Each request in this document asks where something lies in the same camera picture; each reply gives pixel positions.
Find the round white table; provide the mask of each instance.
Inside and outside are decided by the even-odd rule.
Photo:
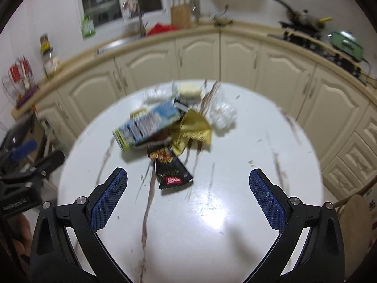
[[[207,91],[213,83],[208,82]],[[65,162],[59,204],[88,196],[116,167],[127,171],[128,186],[98,235],[134,282],[243,282],[278,236],[249,188],[255,168],[287,196],[323,203],[319,162],[301,127],[257,93],[227,83],[221,88],[238,117],[229,131],[213,131],[211,146],[199,152],[193,143],[180,156],[194,176],[190,187],[161,191],[156,182],[151,189],[153,168],[146,150],[122,152],[112,138],[112,131],[140,108],[145,90],[99,115]],[[285,271],[298,259],[307,232]],[[70,236],[76,242],[72,231]],[[79,259],[90,271],[82,254]]]

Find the red cloth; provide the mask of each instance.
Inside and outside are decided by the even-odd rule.
[[[159,34],[159,33],[165,33],[165,32],[170,32],[170,31],[176,31],[178,30],[176,27],[171,26],[171,25],[165,25],[165,24],[160,24],[157,23],[147,34],[147,36]]]

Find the kitchen cabinet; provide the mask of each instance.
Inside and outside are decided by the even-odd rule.
[[[58,89],[68,113],[81,130],[126,92],[114,60],[94,67]]]
[[[356,133],[377,154],[377,108],[371,104],[356,128]]]
[[[324,168],[350,138],[365,112],[368,100],[325,67],[317,66],[313,77],[297,121]]]
[[[68,114],[63,100],[56,91],[53,91],[43,100],[39,101],[35,108],[37,109],[38,119],[45,118],[54,130],[59,142],[72,147],[81,130]]]
[[[357,133],[352,134],[338,156],[364,185],[375,177],[377,156]]]
[[[176,81],[180,77],[174,41],[116,57],[115,63],[127,94],[152,85]]]
[[[220,80],[219,33],[175,40],[180,79]]]
[[[269,44],[262,45],[256,91],[297,118],[312,80],[315,62]]]
[[[223,35],[221,39],[221,81],[255,90],[261,42]]]
[[[339,157],[335,157],[322,171],[322,178],[324,185],[338,200],[355,194],[364,187],[363,183]]]

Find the red logo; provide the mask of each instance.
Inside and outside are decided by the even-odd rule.
[[[165,178],[165,181],[166,181],[166,185],[173,185],[173,184],[182,184],[182,180],[180,178],[172,178],[172,177],[168,177],[168,178]]]

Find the black food wrapper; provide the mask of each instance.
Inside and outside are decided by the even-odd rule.
[[[179,187],[192,181],[193,176],[174,154],[171,146],[148,148],[147,153],[154,162],[160,189]]]

